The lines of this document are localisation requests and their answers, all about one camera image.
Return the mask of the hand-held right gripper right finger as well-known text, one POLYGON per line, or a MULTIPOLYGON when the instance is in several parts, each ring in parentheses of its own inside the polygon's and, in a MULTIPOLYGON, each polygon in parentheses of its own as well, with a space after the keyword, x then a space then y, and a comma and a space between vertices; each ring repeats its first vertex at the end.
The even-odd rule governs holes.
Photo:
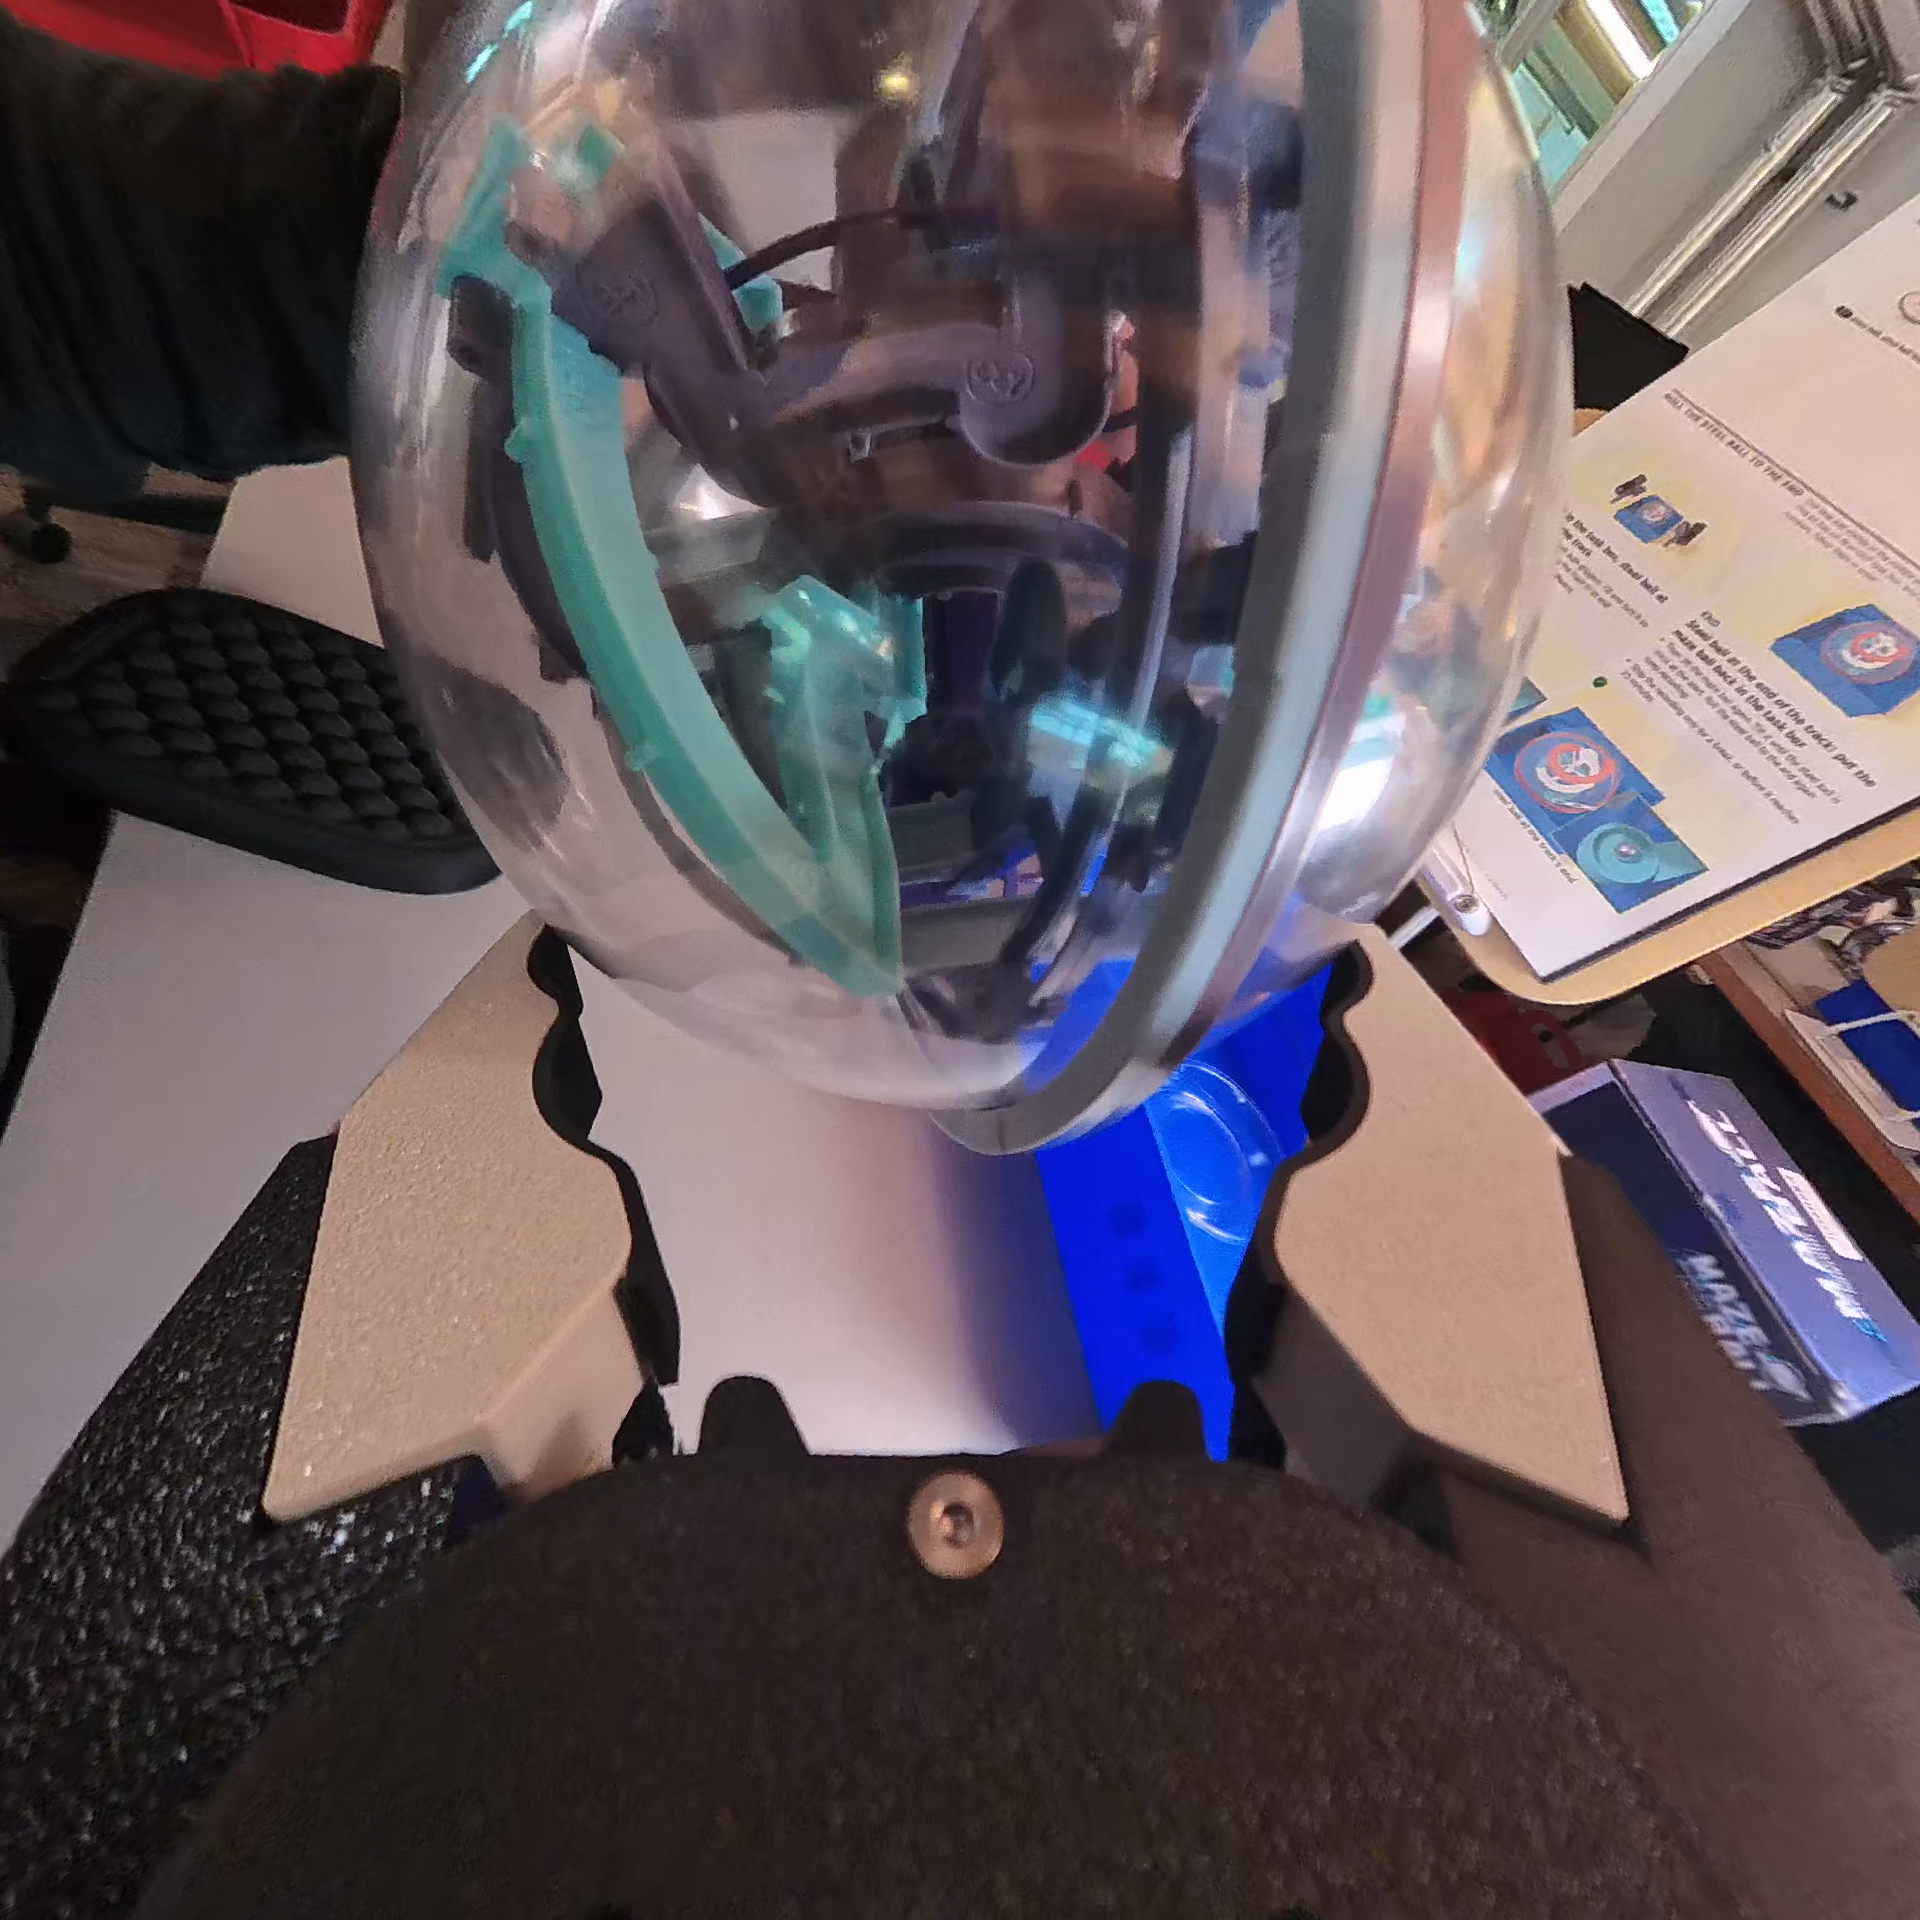
POLYGON ((1566 1154, 1379 930, 1333 966, 1307 1140, 1248 1248, 1240 1374, 1351 1507, 1450 1469, 1616 1528, 1625 1474, 1566 1154))

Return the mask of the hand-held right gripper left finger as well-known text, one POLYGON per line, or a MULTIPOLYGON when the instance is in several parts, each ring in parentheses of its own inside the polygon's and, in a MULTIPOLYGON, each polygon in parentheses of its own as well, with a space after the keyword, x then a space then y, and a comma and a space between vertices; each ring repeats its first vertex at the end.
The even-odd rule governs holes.
POLYGON ((511 926, 331 1137, 265 1516, 455 1460, 514 1505, 608 1472, 682 1324, 565 942, 511 926))

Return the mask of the blue plastic bin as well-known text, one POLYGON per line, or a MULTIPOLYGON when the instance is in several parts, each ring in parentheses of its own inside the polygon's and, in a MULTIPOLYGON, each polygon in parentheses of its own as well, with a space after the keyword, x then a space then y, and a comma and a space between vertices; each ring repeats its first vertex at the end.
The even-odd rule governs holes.
POLYGON ((1230 1454, 1230 1296, 1266 1190, 1307 1140, 1328 979, 1202 1044, 1141 1108, 1039 1152, 1099 1422, 1167 1380, 1192 1389, 1213 1458, 1230 1454))

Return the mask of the clear plastic maze ball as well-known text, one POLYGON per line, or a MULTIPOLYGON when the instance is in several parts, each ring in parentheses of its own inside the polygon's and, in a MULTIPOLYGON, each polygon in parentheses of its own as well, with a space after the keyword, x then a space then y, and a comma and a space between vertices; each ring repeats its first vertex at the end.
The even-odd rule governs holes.
POLYGON ((461 4, 352 499, 474 826, 694 1038, 1022 1154, 1357 938, 1542 627, 1478 4, 461 4))

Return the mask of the person's left forearm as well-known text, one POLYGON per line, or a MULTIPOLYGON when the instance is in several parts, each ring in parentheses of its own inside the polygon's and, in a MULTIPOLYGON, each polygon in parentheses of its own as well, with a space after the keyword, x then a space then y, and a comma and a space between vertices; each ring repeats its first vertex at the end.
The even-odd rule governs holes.
POLYGON ((355 283, 401 77, 217 80, 2 22, 2 467, 82 496, 350 438, 355 283))

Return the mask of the clear plastic ball stand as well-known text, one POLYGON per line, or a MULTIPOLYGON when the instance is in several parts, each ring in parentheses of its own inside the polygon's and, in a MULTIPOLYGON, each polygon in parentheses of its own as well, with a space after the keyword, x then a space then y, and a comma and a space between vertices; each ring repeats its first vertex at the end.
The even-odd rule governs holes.
POLYGON ((1273 1177, 1306 1144, 1298 1108, 1261 1100, 1213 1064, 1189 1064, 1147 1100, 1146 1117, 1193 1250, 1242 1250, 1273 1177))

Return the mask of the dark blue cardboard box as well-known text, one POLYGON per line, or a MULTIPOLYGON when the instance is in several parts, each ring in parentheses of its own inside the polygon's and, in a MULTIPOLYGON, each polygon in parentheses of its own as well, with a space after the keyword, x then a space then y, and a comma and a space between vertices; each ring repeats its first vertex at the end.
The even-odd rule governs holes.
POLYGON ((1614 1174, 1783 1424, 1850 1424, 1915 1392, 1913 1315, 1733 1082, 1603 1064, 1529 1107, 1614 1174))

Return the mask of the wooden instruction board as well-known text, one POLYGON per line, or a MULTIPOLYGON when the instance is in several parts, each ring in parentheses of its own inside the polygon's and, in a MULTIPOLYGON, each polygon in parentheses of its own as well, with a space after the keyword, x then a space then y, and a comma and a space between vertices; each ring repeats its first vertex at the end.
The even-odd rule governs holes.
POLYGON ((1603 998, 1915 858, 1915 290, 1909 206, 1576 436, 1456 818, 1497 988, 1603 998))

